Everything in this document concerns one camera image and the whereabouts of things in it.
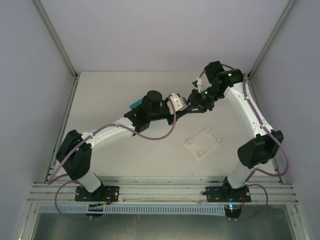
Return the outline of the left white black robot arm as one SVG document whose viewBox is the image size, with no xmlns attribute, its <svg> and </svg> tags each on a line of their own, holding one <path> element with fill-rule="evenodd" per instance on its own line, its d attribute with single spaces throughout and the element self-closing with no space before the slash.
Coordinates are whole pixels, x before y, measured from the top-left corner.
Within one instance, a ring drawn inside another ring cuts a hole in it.
<svg viewBox="0 0 320 240">
<path fill-rule="evenodd" d="M 167 120 L 171 127 L 175 127 L 180 117 L 192 112 L 197 113 L 198 109 L 179 94 L 172 93 L 163 99 L 160 92 L 150 90 L 114 123 L 89 132 L 69 131 L 57 150 L 55 158 L 59 165 L 56 170 L 64 169 L 71 180 L 78 182 L 87 192 L 95 193 L 102 182 L 91 170 L 94 151 L 133 136 L 151 141 L 162 140 L 169 134 L 147 137 L 142 132 L 149 128 L 151 122 L 159 120 Z"/>
</svg>

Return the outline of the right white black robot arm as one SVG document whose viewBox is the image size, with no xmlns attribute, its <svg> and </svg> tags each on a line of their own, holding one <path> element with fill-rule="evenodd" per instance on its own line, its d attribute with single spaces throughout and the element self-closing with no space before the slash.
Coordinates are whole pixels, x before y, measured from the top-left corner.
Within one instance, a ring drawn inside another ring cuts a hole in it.
<svg viewBox="0 0 320 240">
<path fill-rule="evenodd" d="M 247 133 L 247 143 L 237 150 L 239 162 L 226 178 L 227 186 L 240 189 L 261 166 L 275 157 L 284 136 L 266 121 L 255 103 L 247 75 L 238 68 L 228 67 L 220 61 L 209 63 L 203 70 L 210 86 L 203 88 L 201 80 L 188 97 L 190 109 L 205 113 L 212 111 L 215 102 L 226 99 L 233 106 Z"/>
</svg>

